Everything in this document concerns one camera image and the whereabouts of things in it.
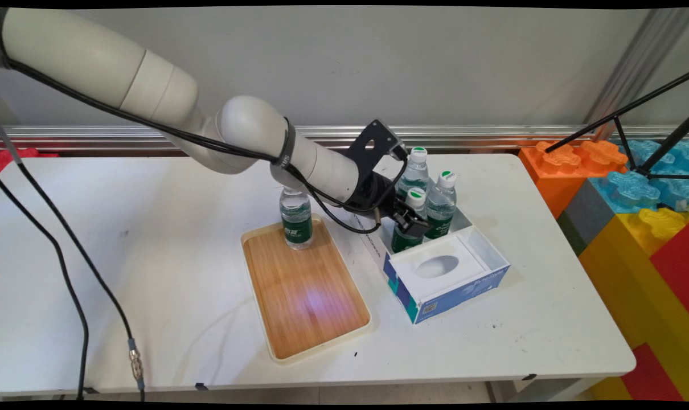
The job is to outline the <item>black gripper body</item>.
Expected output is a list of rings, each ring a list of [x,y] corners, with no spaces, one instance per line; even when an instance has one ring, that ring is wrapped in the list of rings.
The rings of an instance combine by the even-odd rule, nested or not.
[[[373,220],[378,211],[381,218],[391,218],[397,210],[398,194],[397,182],[371,173],[350,197],[350,212]]]

